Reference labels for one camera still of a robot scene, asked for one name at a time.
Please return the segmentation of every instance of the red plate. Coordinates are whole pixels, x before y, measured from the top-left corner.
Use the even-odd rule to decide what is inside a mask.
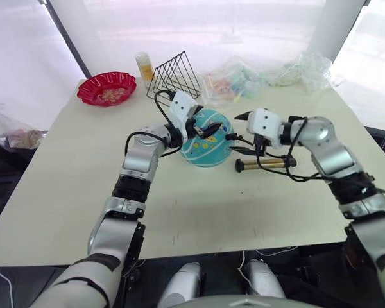
[[[130,97],[137,84],[135,77],[123,72],[108,72],[86,80],[77,96],[89,105],[116,106]]]

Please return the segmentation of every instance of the wire rack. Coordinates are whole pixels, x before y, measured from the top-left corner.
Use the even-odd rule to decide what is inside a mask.
[[[189,93],[194,99],[200,95],[200,85],[185,51],[155,68],[147,97],[154,99],[155,93],[160,90],[181,90]],[[166,102],[171,102],[166,95],[160,94],[158,101],[167,106]]]

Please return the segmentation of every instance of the white curtain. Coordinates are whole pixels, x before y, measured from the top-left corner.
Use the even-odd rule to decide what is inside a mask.
[[[186,50],[198,72],[212,69],[232,55],[266,67],[283,64],[308,48],[325,6],[325,0],[51,3],[92,74],[119,70],[136,76],[134,55],[138,51],[149,53],[157,66]]]
[[[361,122],[385,130],[385,0],[363,8],[334,71],[347,78],[336,90]]]
[[[84,75],[44,6],[0,1],[0,111],[48,130]]]

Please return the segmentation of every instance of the white table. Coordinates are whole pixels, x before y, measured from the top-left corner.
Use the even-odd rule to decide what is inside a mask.
[[[222,113],[232,120],[256,107],[283,118],[328,117],[338,138],[385,189],[385,154],[335,91],[313,98],[300,87],[269,87]],[[70,264],[86,256],[90,231],[117,180],[126,136],[155,123],[165,120],[142,86],[127,102],[109,108],[88,106],[74,94],[0,216],[0,266]],[[244,121],[234,121],[234,128],[249,137]],[[307,150],[295,148],[294,156],[293,173],[316,171]],[[160,160],[142,219],[140,258],[345,239],[348,221],[322,181],[299,184],[265,171],[237,174],[236,158],[233,153],[211,169],[194,167],[179,154]]]

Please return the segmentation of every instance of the clear plastic bag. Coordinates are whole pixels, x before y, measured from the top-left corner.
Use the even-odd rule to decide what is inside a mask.
[[[241,97],[251,97],[265,86],[264,75],[238,56],[201,76],[205,104],[218,107],[231,105]]]
[[[4,114],[4,105],[0,104],[0,138],[6,138],[6,143],[11,148],[35,149],[43,134],[40,130]]]
[[[298,82],[305,86],[308,94],[317,94],[332,87],[332,62],[319,53],[302,53],[297,61],[282,66],[277,71],[266,74],[271,86],[287,86]]]

